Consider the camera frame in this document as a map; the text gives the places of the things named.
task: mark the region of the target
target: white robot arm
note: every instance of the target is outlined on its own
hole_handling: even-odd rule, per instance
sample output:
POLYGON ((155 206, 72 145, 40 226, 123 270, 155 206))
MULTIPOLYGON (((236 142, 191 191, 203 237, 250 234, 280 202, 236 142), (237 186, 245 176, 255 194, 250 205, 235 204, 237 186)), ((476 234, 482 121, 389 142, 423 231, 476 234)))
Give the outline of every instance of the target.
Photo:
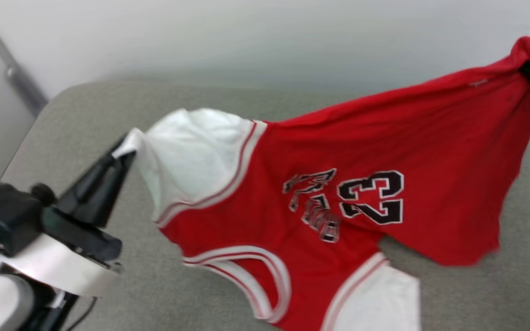
POLYGON ((95 303, 115 284, 122 243, 99 228, 134 160, 112 157, 120 142, 59 199, 0 182, 0 331, 58 331, 79 297, 95 303))

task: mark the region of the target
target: gray cushion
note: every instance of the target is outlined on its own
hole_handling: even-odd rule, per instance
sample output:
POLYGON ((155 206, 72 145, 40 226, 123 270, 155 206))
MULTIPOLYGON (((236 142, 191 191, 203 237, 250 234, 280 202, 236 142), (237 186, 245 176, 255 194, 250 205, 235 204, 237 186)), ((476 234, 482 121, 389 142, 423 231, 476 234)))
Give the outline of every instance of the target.
MULTIPOLYGON (((178 108, 282 120, 355 97, 140 82, 76 86, 46 107, 3 180, 24 190, 44 182, 60 193, 130 128, 145 130, 178 108)), ((132 171, 109 226, 124 241, 125 273, 80 330, 271 330, 253 319, 235 285, 181 264, 179 249, 149 221, 151 207, 141 176, 132 171)), ((470 268, 444 268, 391 239, 381 247, 393 266, 421 280, 424 330, 530 330, 530 146, 505 202, 501 245, 470 268)), ((86 306, 82 301, 72 319, 86 306)))

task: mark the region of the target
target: white outline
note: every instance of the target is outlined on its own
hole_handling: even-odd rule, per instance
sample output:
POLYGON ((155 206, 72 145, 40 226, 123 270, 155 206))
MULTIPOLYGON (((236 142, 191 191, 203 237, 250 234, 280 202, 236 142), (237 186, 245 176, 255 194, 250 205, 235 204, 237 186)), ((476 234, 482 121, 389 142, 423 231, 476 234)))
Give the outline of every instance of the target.
POLYGON ((320 232, 322 230, 322 226, 324 226, 324 224, 326 223, 327 214, 328 209, 323 208, 323 206, 319 205, 317 201, 308 199, 308 201, 305 203, 304 213, 302 214, 301 220, 312 230, 320 232), (315 226, 313 226, 313 224, 315 223, 314 221, 320 218, 322 218, 322 224, 320 228, 316 228, 315 226))
POLYGON ((397 170, 387 170, 387 171, 374 172, 373 174, 371 174, 370 176, 367 176, 367 177, 344 180, 344 181, 340 182, 337 185, 337 195, 339 196, 339 198, 341 198, 341 200, 344 200, 344 201, 357 201, 357 200, 359 200, 359 192, 365 192, 365 191, 371 191, 371 190, 376 191, 377 190, 376 182, 379 181, 379 180, 381 180, 383 182, 386 182, 386 184, 387 184, 387 187, 382 187, 379 190, 380 199, 392 198, 392 197, 395 197, 396 195, 400 194, 402 191, 404 191, 404 174, 402 174, 401 172, 399 172, 397 170), (349 193, 351 195, 354 195, 355 198, 353 198, 353 199, 345 199, 344 197, 342 197, 340 195, 340 187, 343 186, 344 184, 349 184, 349 183, 353 183, 353 182, 361 182, 363 180, 369 180, 369 178, 371 176, 375 176, 376 174, 388 174, 390 172, 395 172, 395 173, 400 175, 400 190, 396 191, 396 193, 385 195, 384 192, 385 191, 389 191, 391 189, 390 181, 387 180, 386 178, 374 178, 374 179, 372 179, 372 186, 371 187, 363 188, 361 186, 361 184, 359 184, 358 186, 349 187, 349 193))
POLYGON ((404 222, 404 199, 396 199, 396 200, 385 200, 385 201, 380 201, 379 203, 379 209, 381 210, 380 211, 377 211, 377 209, 373 208, 372 206, 366 204, 366 203, 361 203, 361 204, 354 204, 354 203, 345 203, 345 202, 341 202, 339 203, 339 207, 340 207, 340 211, 341 211, 341 214, 343 214, 343 216, 347 217, 347 218, 350 218, 350 219, 353 219, 355 218, 355 216, 359 216, 361 214, 367 216, 367 218, 369 218, 370 220, 372 220, 372 222, 374 222, 375 224, 377 225, 388 225, 388 224, 402 224, 404 222), (399 221, 398 222, 387 222, 387 223, 378 223, 376 222, 376 220, 374 220, 373 218, 371 218, 369 215, 367 215, 365 212, 363 212, 360 207, 367 207, 371 210, 373 210, 374 212, 376 212, 376 214, 378 214, 379 216, 387 216, 387 208, 383 207, 383 203, 385 202, 399 202, 400 203, 400 215, 399 215, 399 221), (357 209, 357 214, 353 215, 353 216, 349 216, 347 214, 345 214, 345 207, 343 207, 344 205, 351 205, 353 206, 355 209, 357 209))
POLYGON ((320 205, 320 207, 322 207, 324 209, 330 209, 330 204, 328 203, 328 199, 326 198, 326 194, 324 194, 324 193, 312 195, 310 197, 310 200, 320 201, 320 200, 318 200, 319 197, 322 197, 322 203, 324 204, 324 205, 320 205))
POLYGON ((328 169, 328 170, 324 170, 324 171, 320 171, 320 172, 315 172, 313 174, 305 174, 305 175, 294 175, 292 176, 292 178, 290 178, 290 180, 287 180, 285 183, 283 183, 283 190, 282 190, 282 193, 288 193, 290 190, 292 190, 292 188, 297 184, 297 183, 301 183, 303 182, 304 180, 307 180, 309 178, 312 178, 312 177, 317 177, 317 176, 321 176, 321 175, 324 175, 326 174, 327 172, 330 172, 332 171, 332 173, 330 174, 330 177, 326 180, 320 180, 320 178, 315 178, 313 180, 313 182, 315 183, 319 183, 319 184, 325 184, 325 183, 328 183, 330 182, 335 174, 337 173, 337 168, 331 168, 331 169, 328 169))
POLYGON ((324 241, 325 243, 336 243, 337 241, 339 241, 339 226, 340 226, 340 222, 341 222, 341 218, 335 214, 331 214, 330 212, 328 213, 328 219, 332 219, 332 220, 336 220, 336 221, 333 221, 335 223, 335 226, 331 227, 328 225, 329 221, 326 221, 324 223, 324 228, 322 228, 322 230, 320 231, 320 239, 322 241, 324 241), (330 234, 327 234, 326 231, 329 229, 329 228, 334 228, 336 230, 336 232, 332 235, 333 239, 332 240, 325 240, 324 239, 324 236, 325 235, 330 235, 330 234))

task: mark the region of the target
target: red jersey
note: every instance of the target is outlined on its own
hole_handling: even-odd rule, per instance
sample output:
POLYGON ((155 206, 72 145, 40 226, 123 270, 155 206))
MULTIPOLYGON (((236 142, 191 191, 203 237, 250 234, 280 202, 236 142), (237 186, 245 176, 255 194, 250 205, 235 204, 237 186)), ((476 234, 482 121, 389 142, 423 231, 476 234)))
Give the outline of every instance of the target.
POLYGON ((530 138, 530 38, 497 63, 282 122, 175 111, 138 150, 161 231, 185 264, 246 293, 288 331, 417 330, 418 281, 384 234, 436 262, 498 248, 530 138))

